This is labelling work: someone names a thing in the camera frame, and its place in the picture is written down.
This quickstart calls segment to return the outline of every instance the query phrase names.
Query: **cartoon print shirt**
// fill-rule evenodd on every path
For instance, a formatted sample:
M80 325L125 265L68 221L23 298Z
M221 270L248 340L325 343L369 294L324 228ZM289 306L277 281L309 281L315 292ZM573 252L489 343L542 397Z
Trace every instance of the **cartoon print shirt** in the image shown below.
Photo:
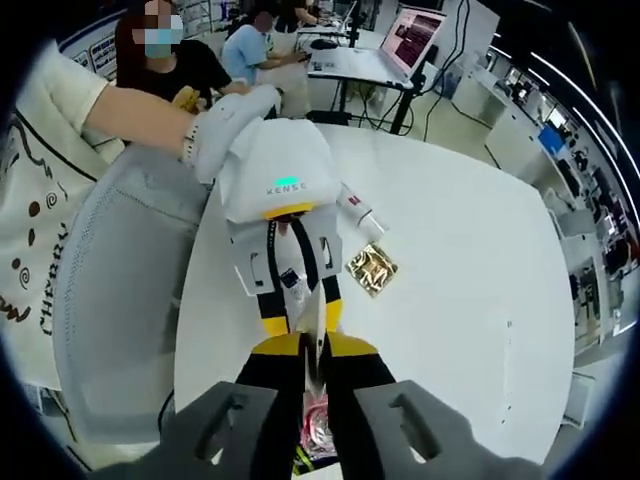
M105 85L51 43L0 142L0 330L24 383L60 389L53 288L73 216L109 165L83 129Z

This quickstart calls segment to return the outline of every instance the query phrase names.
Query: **white robot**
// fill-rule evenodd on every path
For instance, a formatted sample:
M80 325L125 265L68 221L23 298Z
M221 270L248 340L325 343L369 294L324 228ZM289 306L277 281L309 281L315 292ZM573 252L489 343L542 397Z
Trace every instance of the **white robot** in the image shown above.
M312 328L324 337L324 328L337 326L341 310L335 276L342 266L336 228L342 184L329 145L308 120L265 121L256 118L255 101L226 102L239 133L221 149L224 168L217 181L238 276L247 294L257 296L268 334L291 331L274 248L278 225L288 224L300 245L309 290L324 290L321 300L331 304L316 313L322 325Z

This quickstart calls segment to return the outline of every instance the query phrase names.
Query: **hand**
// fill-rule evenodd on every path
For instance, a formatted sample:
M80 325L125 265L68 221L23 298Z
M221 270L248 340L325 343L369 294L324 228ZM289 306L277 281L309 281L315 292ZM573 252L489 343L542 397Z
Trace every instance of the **hand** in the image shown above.
M265 117L279 103L276 89L272 85L261 85L246 95L225 95L211 110L197 115L187 134L190 139L185 140L183 160L195 169L198 181L212 183L240 132L252 120Z
M300 50L289 55L289 63L299 63L307 59L307 52Z

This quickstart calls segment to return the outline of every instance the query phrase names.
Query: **bracelet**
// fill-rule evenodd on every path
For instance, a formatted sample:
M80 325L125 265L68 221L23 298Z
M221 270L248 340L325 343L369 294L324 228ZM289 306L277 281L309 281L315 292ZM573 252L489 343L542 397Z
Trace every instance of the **bracelet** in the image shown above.
M188 165L194 165L194 157L197 151L196 136L199 128L200 122L198 116L196 116L184 136L184 144L182 146L182 161Z

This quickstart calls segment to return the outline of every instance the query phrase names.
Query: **white sleeve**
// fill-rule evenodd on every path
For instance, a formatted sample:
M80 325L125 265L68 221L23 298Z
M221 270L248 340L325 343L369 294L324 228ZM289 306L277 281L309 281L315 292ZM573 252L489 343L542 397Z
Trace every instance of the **white sleeve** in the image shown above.
M65 57L53 42L47 46L40 61L38 69L51 100L80 133L107 80Z

